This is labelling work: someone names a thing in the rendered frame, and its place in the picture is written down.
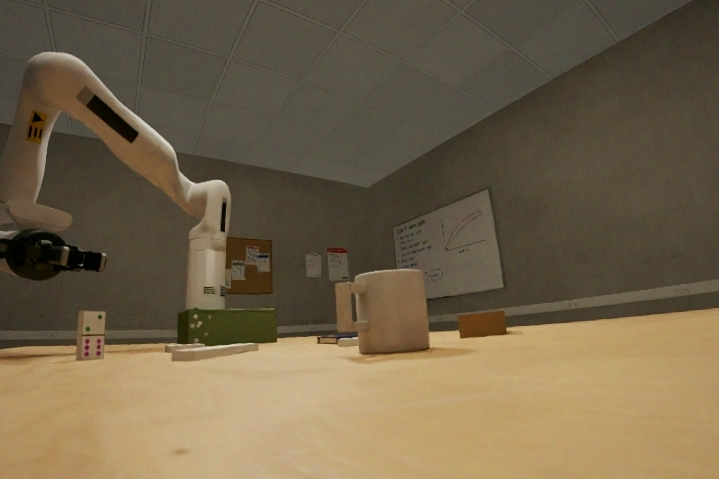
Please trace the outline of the beige mug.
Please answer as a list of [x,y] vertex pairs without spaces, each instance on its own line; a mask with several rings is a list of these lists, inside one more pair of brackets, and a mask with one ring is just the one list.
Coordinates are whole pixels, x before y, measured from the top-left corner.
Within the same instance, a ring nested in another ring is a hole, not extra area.
[[[430,347],[422,271],[365,273],[356,276],[355,283],[335,284],[335,292],[338,333],[357,332],[361,354],[407,353]],[[351,294],[356,296],[357,322],[352,321]]]

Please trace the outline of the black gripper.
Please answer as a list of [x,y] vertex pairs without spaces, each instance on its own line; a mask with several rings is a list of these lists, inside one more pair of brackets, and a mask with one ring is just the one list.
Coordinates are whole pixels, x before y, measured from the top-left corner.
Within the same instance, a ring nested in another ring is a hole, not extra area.
[[9,268],[16,275],[34,281],[49,280],[66,271],[80,272],[84,269],[102,272],[107,260],[104,254],[65,244],[58,234],[45,229],[29,229],[11,239],[0,239],[2,258],[6,258]]

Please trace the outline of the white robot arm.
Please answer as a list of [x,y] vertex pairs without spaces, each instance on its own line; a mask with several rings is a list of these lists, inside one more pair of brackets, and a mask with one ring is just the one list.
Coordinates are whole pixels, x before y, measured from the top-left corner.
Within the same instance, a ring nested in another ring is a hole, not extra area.
[[0,231],[0,238],[10,240],[29,229],[56,232],[72,223],[68,213],[35,203],[49,137],[61,111],[96,133],[123,163],[186,213],[202,219],[188,234],[186,310],[225,309],[229,188],[220,180],[195,184],[185,178],[171,145],[122,105],[85,63],[67,53],[40,53],[25,67],[0,160],[0,225],[17,223],[18,231]]

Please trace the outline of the white domino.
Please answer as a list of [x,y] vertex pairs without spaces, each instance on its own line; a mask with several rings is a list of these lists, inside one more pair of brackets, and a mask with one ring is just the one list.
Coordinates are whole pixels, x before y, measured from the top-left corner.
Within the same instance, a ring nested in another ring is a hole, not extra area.
[[[233,347],[228,347],[228,346],[233,346]],[[205,348],[221,348],[221,357],[242,353],[241,345],[236,345],[236,346],[228,345],[228,346],[219,346],[219,347],[214,346],[214,347],[205,347]]]
[[184,345],[165,345],[165,352],[172,353],[172,350],[205,348],[205,344],[184,344]]
[[[246,344],[250,344],[250,345],[246,345]],[[259,350],[257,343],[246,343],[246,344],[237,344],[237,345],[242,346],[242,353]]]
[[359,346],[357,338],[338,339],[338,347]]
[[172,351],[172,361],[198,361],[216,357],[221,357],[221,348],[195,348]]
[[76,360],[104,359],[106,311],[79,311]]

